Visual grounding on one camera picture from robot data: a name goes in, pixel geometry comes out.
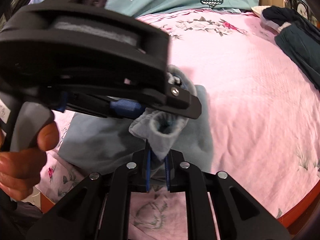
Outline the left hand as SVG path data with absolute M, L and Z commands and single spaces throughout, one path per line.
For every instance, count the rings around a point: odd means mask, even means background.
M 40 172 L 46 165 L 46 152 L 59 142 L 56 122 L 40 130 L 37 147 L 21 152 L 1 152 L 1 189 L 14 200 L 20 201 L 33 192 L 40 180 Z

